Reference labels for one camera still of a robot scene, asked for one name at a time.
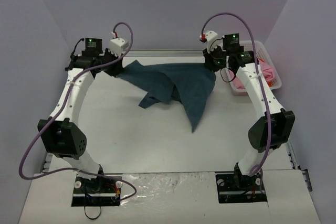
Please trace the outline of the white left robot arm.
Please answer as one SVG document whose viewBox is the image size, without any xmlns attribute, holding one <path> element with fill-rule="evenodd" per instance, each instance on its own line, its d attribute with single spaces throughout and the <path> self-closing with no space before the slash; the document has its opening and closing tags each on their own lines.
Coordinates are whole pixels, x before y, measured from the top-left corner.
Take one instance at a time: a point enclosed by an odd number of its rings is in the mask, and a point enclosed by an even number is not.
<svg viewBox="0 0 336 224">
<path fill-rule="evenodd" d="M 79 128 L 79 114 L 87 91 L 97 74 L 111 76 L 122 70 L 122 57 L 129 42 L 113 36 L 109 47 L 102 48 L 102 39 L 84 38 L 85 49 L 80 55 L 70 55 L 65 68 L 67 80 L 61 97 L 49 118 L 40 120 L 37 128 L 47 153 L 63 159 L 79 177 L 87 180 L 93 191 L 101 191 L 106 185 L 101 165 L 87 152 L 87 137 Z"/>
</svg>

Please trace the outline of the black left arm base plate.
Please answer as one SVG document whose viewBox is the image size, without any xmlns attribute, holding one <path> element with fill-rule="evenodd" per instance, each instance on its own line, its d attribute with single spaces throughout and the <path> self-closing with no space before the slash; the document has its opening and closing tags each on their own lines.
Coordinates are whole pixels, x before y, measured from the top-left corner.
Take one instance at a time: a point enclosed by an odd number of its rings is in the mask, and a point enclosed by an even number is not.
<svg viewBox="0 0 336 224">
<path fill-rule="evenodd" d="M 114 207 L 120 205 L 122 176 L 112 178 L 97 177 L 84 179 L 76 176 L 73 192 L 72 207 Z"/>
</svg>

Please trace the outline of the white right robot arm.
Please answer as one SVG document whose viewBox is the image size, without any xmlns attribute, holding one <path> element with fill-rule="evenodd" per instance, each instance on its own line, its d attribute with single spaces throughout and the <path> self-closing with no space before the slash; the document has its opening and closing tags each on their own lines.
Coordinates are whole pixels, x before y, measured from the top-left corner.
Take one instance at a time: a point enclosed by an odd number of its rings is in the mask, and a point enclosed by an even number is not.
<svg viewBox="0 0 336 224">
<path fill-rule="evenodd" d="M 202 33 L 200 40 L 206 44 L 206 68 L 213 72 L 230 70 L 243 84 L 257 115 L 248 130 L 250 148 L 234 169 L 233 183 L 244 189 L 251 184 L 251 177 L 261 171 L 269 154 L 287 143 L 295 115 L 278 102 L 267 84 L 254 42 L 252 49 L 246 51 L 238 34 L 219 36 L 211 30 Z"/>
</svg>

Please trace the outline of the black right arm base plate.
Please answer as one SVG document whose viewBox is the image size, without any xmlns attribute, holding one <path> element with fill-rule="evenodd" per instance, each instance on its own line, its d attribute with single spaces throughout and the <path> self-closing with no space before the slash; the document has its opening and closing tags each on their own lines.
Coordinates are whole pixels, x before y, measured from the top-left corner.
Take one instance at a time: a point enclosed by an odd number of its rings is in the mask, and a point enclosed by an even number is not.
<svg viewBox="0 0 336 224">
<path fill-rule="evenodd" d="M 220 204 L 244 204 L 254 202 L 267 202 L 264 183 L 261 181 L 261 174 L 253 177 L 245 177 L 238 184 L 234 179 L 233 172 L 215 174 L 217 197 Z"/>
</svg>

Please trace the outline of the teal blue t-shirt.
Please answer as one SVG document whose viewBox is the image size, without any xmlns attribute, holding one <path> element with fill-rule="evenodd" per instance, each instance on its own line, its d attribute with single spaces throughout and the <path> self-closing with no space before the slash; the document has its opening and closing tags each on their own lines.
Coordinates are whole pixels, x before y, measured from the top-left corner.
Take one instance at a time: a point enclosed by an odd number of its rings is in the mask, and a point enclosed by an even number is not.
<svg viewBox="0 0 336 224">
<path fill-rule="evenodd" d="M 146 91 L 139 103 L 143 109 L 171 101 L 182 104 L 192 132 L 201 121 L 216 82 L 216 74 L 206 69 L 203 63 L 142 65 L 135 60 L 117 77 Z"/>
</svg>

